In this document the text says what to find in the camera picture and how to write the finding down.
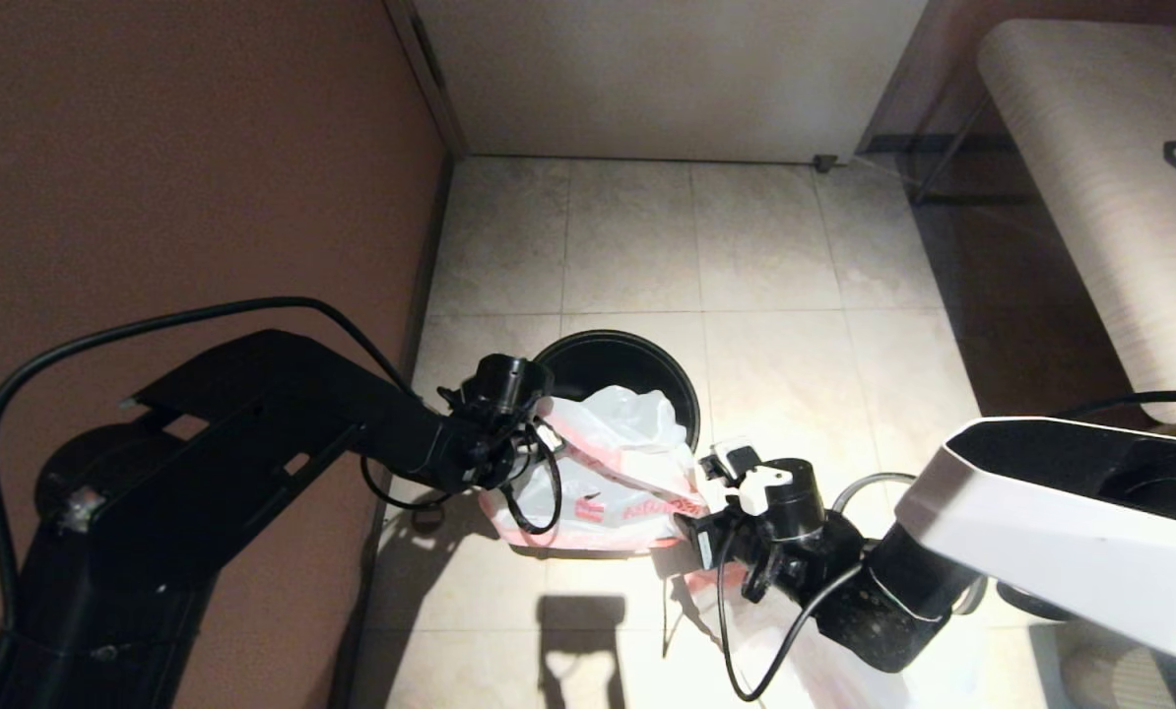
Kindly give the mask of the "white door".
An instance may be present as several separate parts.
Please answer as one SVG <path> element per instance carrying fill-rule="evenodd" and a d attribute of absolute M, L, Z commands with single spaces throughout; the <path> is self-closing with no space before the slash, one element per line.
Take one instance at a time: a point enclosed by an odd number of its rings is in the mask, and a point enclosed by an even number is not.
<path fill-rule="evenodd" d="M 929 0 L 414 0 L 481 156 L 850 158 Z"/>

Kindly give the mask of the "dark grey baseboard strip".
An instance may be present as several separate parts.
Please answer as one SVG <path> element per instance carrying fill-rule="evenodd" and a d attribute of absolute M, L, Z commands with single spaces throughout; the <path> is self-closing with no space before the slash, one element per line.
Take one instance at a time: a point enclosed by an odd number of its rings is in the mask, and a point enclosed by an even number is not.
<path fill-rule="evenodd" d="M 447 214 L 454 170 L 456 170 L 456 159 L 452 156 L 445 158 L 437 170 L 430 221 L 427 225 L 417 270 L 414 273 L 410 314 L 407 323 L 405 323 L 405 343 L 402 353 L 397 359 L 397 372 L 402 373 L 405 380 L 408 382 L 413 381 L 413 373 L 416 372 L 419 346 L 421 345 L 422 332 L 425 332 L 427 303 L 430 300 L 433 274 L 439 243 L 442 241 L 445 214 Z M 348 626 L 346 626 L 339 642 L 335 664 L 333 664 L 330 697 L 327 701 L 327 709 L 348 709 L 356 682 L 359 651 L 361 651 L 367 603 L 368 597 L 370 597 L 372 575 L 376 566 L 377 547 L 381 539 L 381 529 L 385 526 L 387 508 L 386 503 L 380 501 L 380 499 L 372 499 L 372 502 L 375 502 L 375 507 L 373 507 L 370 517 L 370 530 L 366 534 L 363 546 L 361 547 L 361 556 L 359 557 L 356 601 L 350 610 Z"/>

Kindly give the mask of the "black round trash bin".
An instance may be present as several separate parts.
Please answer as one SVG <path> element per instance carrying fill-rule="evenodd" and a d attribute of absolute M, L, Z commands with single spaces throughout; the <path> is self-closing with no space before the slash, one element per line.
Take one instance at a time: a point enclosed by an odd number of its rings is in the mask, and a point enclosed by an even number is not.
<path fill-rule="evenodd" d="M 589 329 L 560 337 L 539 352 L 534 362 L 552 372 L 556 397 L 584 401 L 610 386 L 636 394 L 661 392 L 686 428 L 688 448 L 697 447 L 702 416 L 691 377 L 676 357 L 650 340 L 620 329 Z"/>

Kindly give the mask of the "used white bin liner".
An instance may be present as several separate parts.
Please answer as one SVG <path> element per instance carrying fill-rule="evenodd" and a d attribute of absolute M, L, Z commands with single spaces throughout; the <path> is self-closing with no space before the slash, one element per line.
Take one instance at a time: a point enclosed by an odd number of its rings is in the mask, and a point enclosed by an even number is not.
<path fill-rule="evenodd" d="M 726 568 L 726 626 L 734 677 L 754 689 L 780 649 L 799 607 L 783 594 L 742 597 L 746 566 Z M 978 703 L 983 651 L 965 633 L 940 637 L 903 673 L 878 673 L 806 623 L 759 704 L 766 709 L 960 709 Z"/>

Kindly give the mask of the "grey door frame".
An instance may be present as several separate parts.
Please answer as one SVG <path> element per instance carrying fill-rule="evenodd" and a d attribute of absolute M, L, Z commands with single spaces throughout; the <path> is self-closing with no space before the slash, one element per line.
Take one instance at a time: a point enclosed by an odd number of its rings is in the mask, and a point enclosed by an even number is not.
<path fill-rule="evenodd" d="M 443 140 L 445 148 L 454 161 L 465 161 L 470 155 L 470 149 L 447 91 L 447 76 L 430 44 L 425 20 L 417 13 L 416 4 L 414 0 L 382 0 L 382 5 L 402 45 L 405 58 L 409 60 L 419 91 L 422 91 L 427 109 L 430 111 L 430 118 L 440 139 Z"/>

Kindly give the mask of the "black metal bench frame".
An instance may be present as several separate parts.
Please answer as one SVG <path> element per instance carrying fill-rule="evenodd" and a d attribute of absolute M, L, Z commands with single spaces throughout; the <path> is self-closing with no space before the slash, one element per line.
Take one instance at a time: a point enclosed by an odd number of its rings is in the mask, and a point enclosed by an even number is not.
<path fill-rule="evenodd" d="M 947 147 L 938 156 L 938 160 L 931 165 L 929 170 L 926 170 L 926 175 L 920 180 L 920 183 L 909 193 L 909 206 L 921 207 L 929 201 L 935 192 L 936 183 L 944 176 L 948 167 L 953 165 L 954 158 L 962 151 L 965 151 L 970 139 L 973 139 L 970 151 L 974 154 L 996 152 L 1002 147 L 1003 136 L 998 134 L 974 134 L 975 127 L 983 123 L 985 113 L 993 109 L 993 95 L 989 94 L 989 91 L 981 91 L 973 108 L 967 111 L 957 129 L 954 131 L 951 138 L 947 141 Z"/>

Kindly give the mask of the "fresh white plastic bag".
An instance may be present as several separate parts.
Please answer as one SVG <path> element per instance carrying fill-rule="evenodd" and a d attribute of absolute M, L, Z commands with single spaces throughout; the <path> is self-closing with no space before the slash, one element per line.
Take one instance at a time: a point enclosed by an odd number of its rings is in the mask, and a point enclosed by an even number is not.
<path fill-rule="evenodd" d="M 561 508 L 548 531 L 519 526 L 501 489 L 479 504 L 497 537 L 517 548 L 580 553 L 644 553 L 682 539 L 677 515 L 708 511 L 695 484 L 686 428 L 661 392 L 610 386 L 584 401 L 547 397 L 539 419 L 564 439 L 559 468 Z"/>

